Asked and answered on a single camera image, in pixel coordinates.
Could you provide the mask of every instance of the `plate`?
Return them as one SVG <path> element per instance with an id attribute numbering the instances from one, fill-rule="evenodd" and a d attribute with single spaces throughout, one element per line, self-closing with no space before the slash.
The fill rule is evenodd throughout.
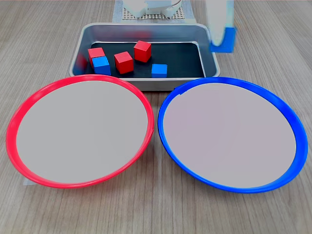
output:
<path id="1" fill-rule="evenodd" d="M 31 95 L 8 126 L 15 168 L 35 183 L 80 188 L 123 172 L 145 151 L 154 114 L 144 94 L 121 79 L 82 75 Z"/>
<path id="2" fill-rule="evenodd" d="M 308 154 L 295 112 L 270 91 L 234 78 L 174 89 L 160 108 L 158 131 L 183 170 L 230 192 L 279 188 L 298 175 Z"/>

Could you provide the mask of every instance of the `metal tray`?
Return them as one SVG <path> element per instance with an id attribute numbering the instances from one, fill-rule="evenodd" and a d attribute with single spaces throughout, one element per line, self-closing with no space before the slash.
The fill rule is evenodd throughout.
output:
<path id="1" fill-rule="evenodd" d="M 113 45 L 123 43 L 120 45 L 120 48 L 125 48 L 125 44 L 136 43 L 138 40 L 152 43 L 151 61 L 149 61 L 149 64 L 145 64 L 145 68 L 143 67 L 144 64 L 137 64 L 135 61 L 134 73 L 118 75 L 113 70 L 115 69 L 113 54 L 120 51 L 117 49 L 118 46 Z M 153 50 L 154 44 L 158 46 L 155 50 Z M 172 44 L 169 49 L 173 49 L 171 49 L 170 53 L 164 54 L 164 61 L 161 61 L 159 53 L 168 51 L 168 48 L 165 48 L 168 44 Z M 111 64 L 113 76 L 132 83 L 142 91 L 171 91 L 190 80 L 219 76 L 220 69 L 216 56 L 209 51 L 209 44 L 208 29 L 202 24 L 91 23 L 82 29 L 69 74 L 70 76 L 77 76 L 93 73 L 88 62 L 88 49 L 94 47 L 94 45 L 97 45 L 96 47 L 102 46 L 103 48 L 106 46 L 106 48 L 110 49 L 110 53 L 106 53 L 106 56 Z M 194 60 L 197 61 L 196 66 L 188 65 L 187 61 L 194 63 Z M 141 71 L 142 69 L 150 69 L 152 63 L 162 62 L 171 63 L 170 66 L 168 65 L 167 78 L 151 78 L 146 76 L 146 71 L 140 74 L 136 71 L 136 66 L 139 67 L 137 70 Z"/>

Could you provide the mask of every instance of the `cube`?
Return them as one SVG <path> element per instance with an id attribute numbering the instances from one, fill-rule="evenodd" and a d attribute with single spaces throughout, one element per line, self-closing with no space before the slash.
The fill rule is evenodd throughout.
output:
<path id="1" fill-rule="evenodd" d="M 89 61 L 90 61 L 92 68 L 93 68 L 92 59 L 105 56 L 105 53 L 101 47 L 88 49 L 88 53 L 89 53 Z"/>
<path id="2" fill-rule="evenodd" d="M 95 74 L 111 75 L 111 67 L 106 56 L 92 59 Z"/>
<path id="3" fill-rule="evenodd" d="M 128 52 L 114 55 L 115 65 L 120 74 L 132 72 L 134 69 L 133 58 Z"/>
<path id="4" fill-rule="evenodd" d="M 134 47 L 135 60 L 147 62 L 152 56 L 152 45 L 139 40 Z"/>
<path id="5" fill-rule="evenodd" d="M 167 65 L 166 64 L 153 64 L 152 65 L 152 78 L 166 78 Z"/>

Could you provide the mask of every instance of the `blue cube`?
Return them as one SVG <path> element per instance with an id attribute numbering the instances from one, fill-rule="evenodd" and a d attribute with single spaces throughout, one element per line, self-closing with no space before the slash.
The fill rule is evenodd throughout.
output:
<path id="1" fill-rule="evenodd" d="M 92 63 L 95 74 L 111 75 L 111 67 L 106 56 L 93 58 Z"/>
<path id="2" fill-rule="evenodd" d="M 166 78 L 167 65 L 166 64 L 153 64 L 152 65 L 152 78 Z"/>

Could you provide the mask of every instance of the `red rim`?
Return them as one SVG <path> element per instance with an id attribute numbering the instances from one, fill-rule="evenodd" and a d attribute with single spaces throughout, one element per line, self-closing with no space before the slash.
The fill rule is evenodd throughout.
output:
<path id="1" fill-rule="evenodd" d="M 67 86 L 67 85 L 70 85 L 70 84 L 83 82 L 83 81 L 91 81 L 91 80 L 106 81 L 106 82 L 111 82 L 111 83 L 120 85 L 120 86 L 128 89 L 132 93 L 134 93 L 140 99 L 140 101 L 143 103 L 145 110 L 146 110 L 146 113 L 147 113 L 148 125 L 147 125 L 147 131 L 146 131 L 144 141 L 143 141 L 141 147 L 139 148 L 138 152 L 126 165 L 124 165 L 119 170 L 117 170 L 117 171 L 115 171 L 115 172 L 113 172 L 113 173 L 111 173 L 105 177 L 95 179 L 92 181 L 88 181 L 88 182 L 84 182 L 84 183 L 73 183 L 73 184 L 72 183 L 58 183 L 58 182 L 53 182 L 53 181 L 44 179 L 44 178 L 34 174 L 24 165 L 24 163 L 20 159 L 20 156 L 19 156 L 18 150 L 17 150 L 16 138 L 17 138 L 18 129 L 19 129 L 19 126 L 20 126 L 22 119 L 24 118 L 26 113 L 29 111 L 29 109 L 37 101 L 39 101 L 41 98 L 43 98 L 47 94 L 53 92 L 54 90 L 59 89 L 59 88 L 64 87 L 64 86 Z M 75 76 L 75 77 L 70 77 L 70 78 L 58 80 L 56 82 L 53 82 L 53 83 L 41 88 L 40 90 L 38 90 L 37 92 L 32 94 L 18 108 L 18 110 L 14 113 L 14 115 L 13 115 L 13 117 L 9 123 L 7 133 L 6 133 L 6 149 L 8 152 L 8 156 L 9 156 L 12 164 L 14 165 L 14 167 L 23 176 L 25 176 L 29 180 L 31 180 L 37 184 L 41 184 L 41 185 L 53 187 L 53 188 L 60 188 L 60 189 L 82 188 L 82 187 L 95 185 L 95 184 L 101 183 L 103 181 L 106 181 L 108 179 L 111 179 L 114 176 L 116 176 L 116 175 L 120 174 L 121 172 L 123 172 L 124 170 L 126 170 L 128 167 L 130 167 L 143 154 L 143 152 L 147 148 L 149 142 L 151 141 L 153 133 L 154 133 L 154 114 L 153 114 L 152 106 L 149 103 L 149 101 L 147 100 L 147 98 L 145 97 L 145 95 L 138 88 L 136 88 L 134 85 L 132 85 L 128 82 L 125 82 L 121 79 L 111 77 L 111 76 L 81 75 L 81 76 Z"/>

